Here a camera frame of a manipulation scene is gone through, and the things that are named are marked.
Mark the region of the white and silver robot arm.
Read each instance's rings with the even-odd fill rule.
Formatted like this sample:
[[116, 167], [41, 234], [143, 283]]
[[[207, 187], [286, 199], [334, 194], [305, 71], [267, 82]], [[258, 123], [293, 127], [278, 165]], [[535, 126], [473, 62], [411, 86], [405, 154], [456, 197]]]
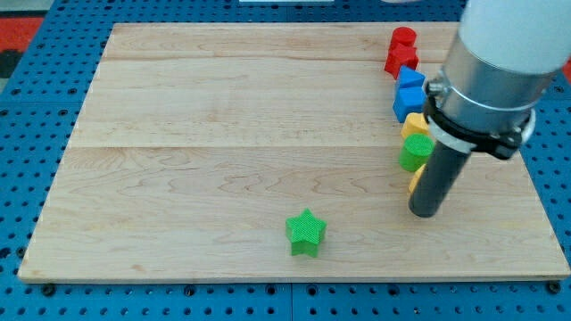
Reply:
[[426, 85], [432, 134], [458, 152], [509, 159], [534, 130], [534, 106], [570, 56], [569, 0], [471, 0]]

